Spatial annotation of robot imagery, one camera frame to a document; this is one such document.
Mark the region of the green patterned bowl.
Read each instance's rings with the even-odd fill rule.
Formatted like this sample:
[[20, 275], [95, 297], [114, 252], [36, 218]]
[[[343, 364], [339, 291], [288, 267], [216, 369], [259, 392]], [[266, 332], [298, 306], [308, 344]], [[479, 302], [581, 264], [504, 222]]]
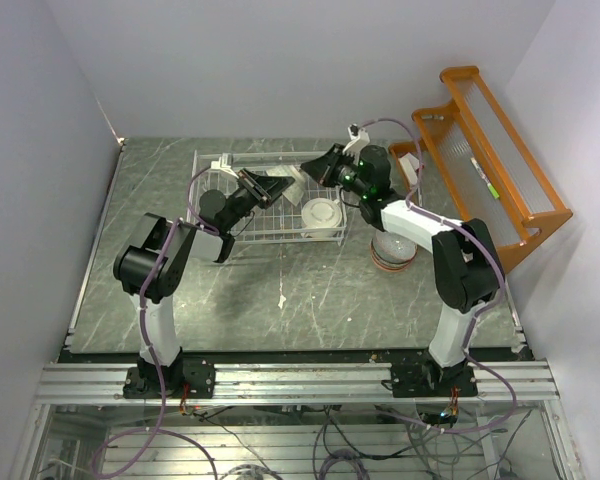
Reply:
[[282, 175], [292, 177], [294, 182], [283, 192], [283, 196], [294, 206], [298, 206], [304, 196], [306, 179], [302, 172], [292, 165], [282, 165]]

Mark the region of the white wire dish rack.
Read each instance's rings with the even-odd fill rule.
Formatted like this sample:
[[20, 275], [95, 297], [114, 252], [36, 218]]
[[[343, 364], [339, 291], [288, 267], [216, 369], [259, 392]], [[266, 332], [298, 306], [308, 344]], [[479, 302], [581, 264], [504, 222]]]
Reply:
[[[300, 169], [300, 165], [309, 160], [314, 160], [323, 155], [321, 151], [274, 151], [274, 152], [216, 152], [201, 153], [195, 151], [192, 160], [192, 173], [198, 178], [189, 188], [188, 208], [186, 219], [193, 222], [194, 215], [201, 212], [202, 195], [213, 189], [225, 195], [232, 194], [238, 188], [237, 179], [227, 178], [210, 169], [212, 160], [216, 160], [222, 153], [233, 155], [233, 169], [238, 173], [246, 168], [256, 174], [268, 176], [283, 176], [282, 165], [292, 165], [303, 173], [306, 179], [306, 189], [301, 203], [298, 206], [291, 204], [283, 194], [270, 207], [262, 210], [258, 207], [238, 221], [232, 228], [231, 234], [238, 242], [244, 244], [273, 244], [273, 243], [298, 243], [298, 242], [336, 242], [340, 244], [347, 229], [347, 212], [340, 198], [340, 190], [325, 187], [316, 183]], [[341, 207], [342, 224], [338, 234], [331, 238], [309, 238], [302, 232], [301, 210], [311, 199], [327, 198], [336, 201]]]

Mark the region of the white handled bowl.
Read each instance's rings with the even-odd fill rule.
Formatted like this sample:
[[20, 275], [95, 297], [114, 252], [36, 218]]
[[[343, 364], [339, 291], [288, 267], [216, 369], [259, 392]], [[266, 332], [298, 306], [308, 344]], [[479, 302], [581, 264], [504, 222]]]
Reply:
[[309, 238], [331, 238], [338, 234], [342, 224], [341, 207], [336, 201], [315, 198], [301, 210], [302, 234]]

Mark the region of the grey blue bowl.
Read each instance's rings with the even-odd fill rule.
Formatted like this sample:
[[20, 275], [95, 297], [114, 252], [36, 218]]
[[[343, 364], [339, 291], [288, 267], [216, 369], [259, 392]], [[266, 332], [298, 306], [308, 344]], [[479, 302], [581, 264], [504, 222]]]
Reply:
[[371, 250], [374, 256], [387, 262], [399, 263], [414, 259], [417, 245], [400, 235], [377, 231], [371, 240]]

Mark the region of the beige patterned bowl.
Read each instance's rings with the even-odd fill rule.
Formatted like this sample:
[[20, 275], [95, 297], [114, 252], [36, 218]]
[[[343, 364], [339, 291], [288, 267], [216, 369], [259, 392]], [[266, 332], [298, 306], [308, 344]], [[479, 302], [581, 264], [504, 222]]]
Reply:
[[406, 270], [413, 261], [413, 258], [411, 258], [405, 262], [391, 263], [377, 256], [371, 256], [371, 259], [377, 268], [390, 273], [397, 273]]

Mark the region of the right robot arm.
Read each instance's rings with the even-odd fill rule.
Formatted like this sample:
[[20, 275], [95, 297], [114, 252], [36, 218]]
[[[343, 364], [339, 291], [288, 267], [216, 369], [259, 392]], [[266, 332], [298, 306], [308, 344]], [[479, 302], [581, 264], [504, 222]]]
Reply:
[[494, 305], [504, 285], [504, 270], [486, 224], [477, 218], [461, 222], [441, 217], [398, 193], [391, 184], [388, 153], [379, 146], [364, 147], [355, 161], [335, 144], [300, 169], [324, 187], [356, 195], [367, 224], [432, 254], [442, 309], [416, 377], [428, 393], [445, 394], [469, 360], [478, 317]]

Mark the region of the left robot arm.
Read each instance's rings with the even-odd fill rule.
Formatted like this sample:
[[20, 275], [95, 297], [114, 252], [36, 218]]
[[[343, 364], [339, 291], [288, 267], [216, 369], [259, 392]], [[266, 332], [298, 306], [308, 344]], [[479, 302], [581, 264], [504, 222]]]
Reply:
[[226, 261], [235, 244], [234, 226], [256, 208], [269, 208], [295, 183], [291, 176], [247, 169], [235, 177], [233, 193], [212, 189], [201, 195], [201, 210], [190, 213], [191, 223], [144, 214], [114, 261], [114, 278], [138, 311], [141, 337], [137, 363], [123, 386], [126, 399], [213, 396], [215, 368], [187, 357], [177, 337], [174, 294], [191, 257]]

